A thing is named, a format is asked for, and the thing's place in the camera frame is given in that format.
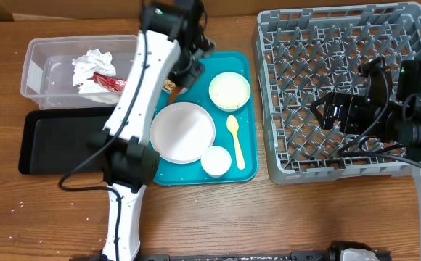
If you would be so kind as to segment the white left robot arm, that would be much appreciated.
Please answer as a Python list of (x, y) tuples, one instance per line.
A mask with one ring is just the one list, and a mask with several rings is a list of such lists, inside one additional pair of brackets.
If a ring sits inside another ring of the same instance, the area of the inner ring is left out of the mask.
[(139, 255), (142, 200), (160, 161), (149, 145), (152, 118), (167, 80), (190, 88), (203, 74), (200, 59), (215, 49), (200, 24), (206, 18), (201, 1), (142, 6), (133, 65), (102, 130), (99, 164), (110, 203), (101, 260), (135, 260)]

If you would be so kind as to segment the white napkin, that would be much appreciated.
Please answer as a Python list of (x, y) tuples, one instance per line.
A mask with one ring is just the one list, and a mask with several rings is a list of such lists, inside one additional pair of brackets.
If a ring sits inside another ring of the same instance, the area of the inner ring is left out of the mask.
[(116, 76), (112, 60), (110, 52), (102, 53), (99, 49), (90, 49), (81, 57), (73, 59), (73, 86), (78, 89), (80, 94), (113, 92), (114, 89), (105, 87), (94, 80), (95, 73), (103, 76)]

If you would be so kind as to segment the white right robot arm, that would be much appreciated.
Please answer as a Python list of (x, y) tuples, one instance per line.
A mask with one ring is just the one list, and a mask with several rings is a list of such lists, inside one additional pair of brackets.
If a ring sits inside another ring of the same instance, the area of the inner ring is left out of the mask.
[(363, 95), (329, 92), (310, 110), (322, 129), (330, 131), (339, 122), (341, 133), (355, 135), (338, 150), (341, 157), (376, 157), (414, 167), (421, 243), (421, 60), (401, 63), (397, 87), (384, 57), (359, 65), (358, 72), (367, 80)]

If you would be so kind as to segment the pale green bowl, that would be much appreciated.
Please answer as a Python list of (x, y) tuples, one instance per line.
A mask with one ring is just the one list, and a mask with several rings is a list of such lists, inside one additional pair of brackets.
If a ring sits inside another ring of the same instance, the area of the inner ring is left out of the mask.
[(242, 108), (249, 100), (251, 87), (248, 80), (236, 72), (218, 74), (209, 85), (211, 101), (225, 112)]

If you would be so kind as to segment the orange carrot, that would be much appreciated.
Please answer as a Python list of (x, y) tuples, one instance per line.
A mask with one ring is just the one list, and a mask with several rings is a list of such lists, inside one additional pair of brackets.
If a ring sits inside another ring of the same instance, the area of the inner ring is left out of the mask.
[(168, 104), (173, 104), (178, 97), (179, 93), (171, 92), (169, 98), (168, 98)]

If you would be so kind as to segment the pale green cup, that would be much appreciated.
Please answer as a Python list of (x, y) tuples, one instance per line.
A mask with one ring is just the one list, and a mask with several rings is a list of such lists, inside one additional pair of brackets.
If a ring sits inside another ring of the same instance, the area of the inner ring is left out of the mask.
[(225, 148), (212, 146), (204, 151), (200, 163), (210, 177), (219, 178), (230, 169), (232, 158)]

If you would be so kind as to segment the red snack wrapper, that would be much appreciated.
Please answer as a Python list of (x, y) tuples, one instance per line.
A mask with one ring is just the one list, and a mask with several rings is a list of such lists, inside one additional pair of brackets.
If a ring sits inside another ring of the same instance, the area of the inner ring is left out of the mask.
[(93, 74), (93, 80), (111, 92), (123, 92), (126, 86), (126, 80), (124, 79), (101, 75), (97, 72)]

